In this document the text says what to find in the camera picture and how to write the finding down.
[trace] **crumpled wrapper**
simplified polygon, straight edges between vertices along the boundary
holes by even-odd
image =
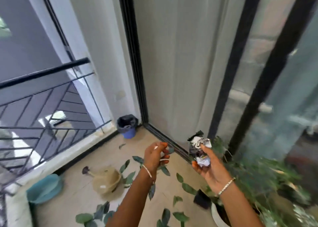
[[[200,144],[205,145],[208,148],[212,148],[209,138],[203,137],[203,132],[198,131],[196,134],[188,139],[190,149],[189,155],[192,156],[200,167],[209,166],[211,164],[208,155],[201,149]]]

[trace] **tiled floor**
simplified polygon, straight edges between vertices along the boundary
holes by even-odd
[[[39,226],[81,226],[75,222],[75,216],[79,213],[94,213],[96,206],[107,200],[110,201],[110,210],[116,210],[128,189],[124,189],[121,184],[114,193],[102,198],[93,191],[92,178],[82,175],[83,167],[89,166],[92,172],[107,165],[119,169],[126,160],[130,159],[130,164],[123,173],[123,176],[126,177],[133,171],[139,171],[139,164],[132,159],[132,156],[143,157],[145,148],[154,141],[158,141],[155,136],[144,128],[139,128],[133,139],[123,139],[121,135],[118,135],[68,169],[64,174],[65,186],[62,193],[37,207]],[[118,146],[123,143],[126,145],[120,150]],[[216,226],[210,210],[204,210],[193,203],[194,196],[182,189],[181,184],[177,181],[176,173],[183,176],[185,183],[195,189],[204,186],[205,180],[177,153],[171,154],[167,168],[171,176],[166,176],[161,171],[158,173],[155,195],[151,201],[147,199],[139,226],[156,226],[164,208],[168,208],[171,213],[183,211],[185,215],[189,216],[190,220],[185,224],[186,227]],[[172,202],[175,195],[182,197],[183,202],[178,202],[173,207]],[[98,226],[104,226],[99,220],[96,222]],[[171,214],[168,225],[179,227],[180,222]]]

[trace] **trash bin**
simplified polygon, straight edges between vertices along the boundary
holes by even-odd
[[[117,120],[117,130],[125,139],[131,139],[136,135],[137,125],[138,119],[132,114],[119,117]]]

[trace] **forearm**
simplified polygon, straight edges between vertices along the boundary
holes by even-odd
[[[244,194],[231,183],[221,194],[220,199],[232,227],[264,227]]]
[[[145,207],[152,179],[142,167],[118,210],[106,227],[137,227]]]

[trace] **thin bangle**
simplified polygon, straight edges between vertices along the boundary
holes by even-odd
[[[217,194],[217,197],[220,197],[221,193],[224,192],[225,189],[227,189],[227,187],[235,180],[235,178],[232,178],[231,181],[229,181],[225,186],[224,188]]]
[[[143,164],[142,164],[142,166],[145,168],[145,170],[146,170],[147,173],[149,174],[150,178],[152,179],[152,184],[154,185],[154,184],[155,184],[155,181],[153,180],[152,175],[151,175],[151,173],[149,172],[148,168],[146,168],[146,166],[143,165]]]

